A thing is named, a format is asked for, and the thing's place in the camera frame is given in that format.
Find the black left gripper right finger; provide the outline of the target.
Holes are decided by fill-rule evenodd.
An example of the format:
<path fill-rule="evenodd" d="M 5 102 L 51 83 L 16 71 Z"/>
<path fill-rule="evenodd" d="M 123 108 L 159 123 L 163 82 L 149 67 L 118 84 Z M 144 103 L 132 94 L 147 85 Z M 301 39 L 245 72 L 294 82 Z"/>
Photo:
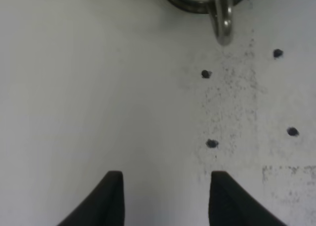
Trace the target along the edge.
<path fill-rule="evenodd" d="M 227 172 L 213 171 L 208 218 L 211 226 L 283 226 Z"/>

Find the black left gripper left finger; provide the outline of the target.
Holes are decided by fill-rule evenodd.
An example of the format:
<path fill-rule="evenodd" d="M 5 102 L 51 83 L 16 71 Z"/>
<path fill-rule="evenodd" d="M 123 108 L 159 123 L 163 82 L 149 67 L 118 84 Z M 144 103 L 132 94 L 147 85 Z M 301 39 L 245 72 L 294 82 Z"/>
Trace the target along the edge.
<path fill-rule="evenodd" d="M 123 226 L 124 182 L 121 171 L 109 171 L 61 226 Z"/>

